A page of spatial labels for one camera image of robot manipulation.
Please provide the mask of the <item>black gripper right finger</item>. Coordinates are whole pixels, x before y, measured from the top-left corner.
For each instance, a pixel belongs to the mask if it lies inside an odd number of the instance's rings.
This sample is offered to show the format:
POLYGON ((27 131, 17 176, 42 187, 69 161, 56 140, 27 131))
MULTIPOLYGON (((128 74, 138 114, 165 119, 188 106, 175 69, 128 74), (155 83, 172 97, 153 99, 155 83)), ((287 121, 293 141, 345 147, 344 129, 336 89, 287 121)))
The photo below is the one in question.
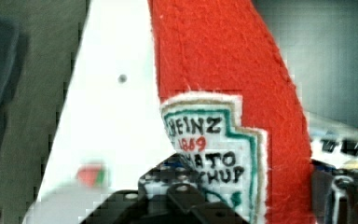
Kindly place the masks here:
POLYGON ((317 224, 358 224, 358 169, 313 161, 312 212, 317 224))

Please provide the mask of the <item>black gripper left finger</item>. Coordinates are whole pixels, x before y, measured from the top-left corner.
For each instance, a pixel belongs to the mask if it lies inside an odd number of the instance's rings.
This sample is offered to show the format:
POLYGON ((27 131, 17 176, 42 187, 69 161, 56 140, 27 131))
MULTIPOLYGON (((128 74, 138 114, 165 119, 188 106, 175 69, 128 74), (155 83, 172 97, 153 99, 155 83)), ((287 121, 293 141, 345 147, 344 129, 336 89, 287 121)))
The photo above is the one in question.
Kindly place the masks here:
POLYGON ((199 173, 171 155, 138 180, 137 190, 111 194, 80 224, 249 224, 197 186, 199 173))

